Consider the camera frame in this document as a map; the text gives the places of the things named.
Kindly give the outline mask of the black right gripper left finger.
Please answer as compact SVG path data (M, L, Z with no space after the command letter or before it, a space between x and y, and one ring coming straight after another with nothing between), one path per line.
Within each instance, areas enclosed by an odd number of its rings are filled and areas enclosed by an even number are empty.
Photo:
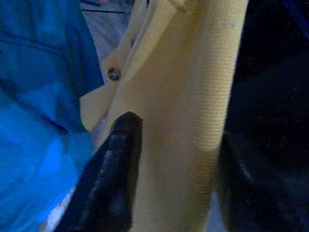
M127 232L139 174L142 119L118 117L79 178L58 232Z

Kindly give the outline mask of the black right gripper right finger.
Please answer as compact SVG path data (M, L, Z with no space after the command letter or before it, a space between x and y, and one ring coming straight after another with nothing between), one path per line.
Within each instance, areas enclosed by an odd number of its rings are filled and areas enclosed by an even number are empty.
M299 200L262 151L243 133L223 135L217 196L231 232L300 232Z

